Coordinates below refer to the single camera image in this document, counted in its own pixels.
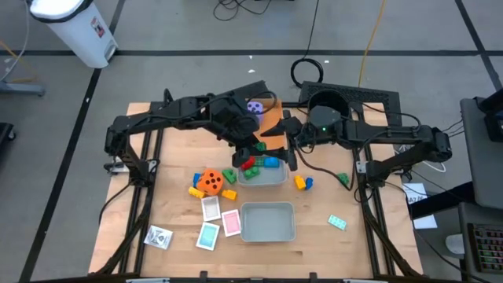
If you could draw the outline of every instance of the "wooden table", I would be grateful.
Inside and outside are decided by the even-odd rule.
[[[381,104],[373,105],[382,108]],[[149,110],[148,103],[133,103],[128,115]],[[305,120],[305,115],[296,109],[292,114]],[[374,125],[385,125],[384,114],[365,110],[365,120]],[[131,144],[141,150],[143,134],[131,138]],[[151,149],[155,133],[151,138]],[[346,191],[332,176],[313,171],[299,160],[299,170],[289,172],[289,180],[275,188],[245,188],[238,185],[224,188],[238,193],[237,201],[220,197],[221,211],[228,211],[244,202],[290,201],[295,208],[296,239],[288,243],[245,243],[239,235],[225,237],[220,229],[213,252],[196,247],[196,240],[203,222],[200,200],[187,193],[193,175],[206,167],[223,169],[230,167],[230,156],[234,148],[205,130],[164,130],[161,148],[161,164],[157,174],[152,203],[150,224],[174,232],[168,250],[145,247],[141,275],[144,277],[199,277],[201,270],[209,277],[275,277],[304,278],[317,272],[319,278],[371,278],[369,250],[360,204],[353,192]],[[375,160],[384,160],[393,155],[391,145],[372,145]],[[305,156],[307,161],[336,173],[351,175],[352,153],[338,145],[317,145],[314,152]],[[314,187],[309,191],[298,191],[293,182],[294,175],[311,176]],[[399,177],[388,179],[401,186]],[[127,183],[127,175],[113,177],[108,188],[111,197]],[[114,200],[103,214],[98,231],[90,272],[103,266],[116,250],[125,234],[133,190]],[[380,189],[384,206],[387,231],[391,241],[409,262],[412,268],[422,273],[412,223],[403,192],[387,186]],[[345,231],[327,223],[329,215],[347,222]],[[222,220],[213,221],[222,225]],[[380,271],[386,274],[384,256],[379,239],[376,246]],[[127,270],[133,270],[134,241]]]

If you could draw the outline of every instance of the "concrete floor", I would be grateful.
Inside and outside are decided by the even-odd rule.
[[[95,2],[110,24],[118,3],[123,0]],[[223,92],[260,79],[283,100],[297,100],[299,90],[290,80],[288,70],[299,56],[287,54],[288,50],[307,47],[315,1],[274,0],[262,16],[241,10],[230,22],[217,21],[212,16],[216,2],[125,1],[115,30],[121,50],[250,51],[233,56],[225,55],[226,52],[222,56],[203,53],[117,56],[102,70],[33,280],[86,274],[97,235],[97,216],[109,182],[102,170],[108,160],[103,153],[106,127],[115,116],[125,113],[130,102],[160,100],[165,87],[177,98]],[[503,2],[464,0],[463,3],[485,49],[503,50],[498,28],[502,24]],[[265,2],[249,1],[245,5],[260,10]],[[311,49],[363,50],[379,5],[379,1],[372,0],[321,0]],[[22,47],[22,2],[7,0],[0,6],[0,40],[14,50]],[[45,24],[31,20],[28,50],[67,49]],[[461,118],[460,99],[487,96],[495,91],[482,60],[485,53],[439,56],[435,52],[480,51],[454,0],[389,0],[372,49],[417,51],[410,53],[415,56],[370,56],[362,86],[398,91],[402,111],[418,116],[425,124],[448,127]],[[253,50],[276,50],[273,52],[276,55],[259,56]],[[421,51],[433,52],[421,56],[425,55]],[[0,163],[0,282],[20,278],[94,71],[74,56],[39,54],[42,56],[27,53],[24,59],[39,73],[40,82],[47,89],[46,96],[0,95],[0,121],[14,123],[18,133]],[[329,61],[323,63],[326,83],[357,85],[360,56],[312,57],[320,62]],[[7,67],[6,59],[0,56],[1,70]],[[490,63],[496,72],[503,72],[503,57],[491,57]],[[11,78],[26,74],[18,68]],[[317,78],[310,66],[300,65],[296,74],[305,80]],[[407,119],[404,123],[412,124]],[[440,174],[423,165],[417,168],[447,188],[470,180],[463,135],[456,136],[451,143],[454,156],[446,163],[447,173]],[[414,181],[422,182],[417,176]],[[425,185],[429,191],[439,191],[428,183]],[[446,255],[443,239],[459,230],[456,217],[455,211],[440,213],[439,228],[422,232]],[[418,245],[426,274],[460,278],[456,270],[438,259],[420,240]]]

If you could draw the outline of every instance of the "red block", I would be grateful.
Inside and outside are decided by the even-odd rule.
[[[241,165],[241,170],[243,170],[243,171],[248,170],[253,165],[255,165],[255,157],[250,156],[250,159],[248,161],[246,161],[245,163],[243,163],[243,165]]]

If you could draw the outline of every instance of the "white cable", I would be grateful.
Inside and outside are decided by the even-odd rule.
[[[400,154],[399,150],[403,150],[403,149],[405,149],[405,145],[400,145],[400,147],[398,148],[398,150],[394,149],[394,151],[395,151],[395,153]],[[425,165],[427,165],[428,167],[430,167],[431,169],[437,171],[437,172],[440,172],[440,173],[446,173],[447,172],[447,167],[446,167],[446,165],[443,164],[443,162],[440,163],[440,166],[442,166],[442,169],[437,168],[437,167],[431,165],[430,163],[428,163],[426,161],[423,161],[423,163]]]
[[[19,55],[17,55],[16,60],[10,66],[9,70],[0,79],[0,82],[3,81],[13,71],[13,69],[16,67],[19,59],[21,59],[21,56],[23,56],[23,53],[26,50],[26,46],[28,45],[28,36],[30,35],[30,6],[28,5],[28,1],[23,1],[23,2],[24,2],[24,6],[26,7],[26,36],[24,37],[23,49],[21,50]]]

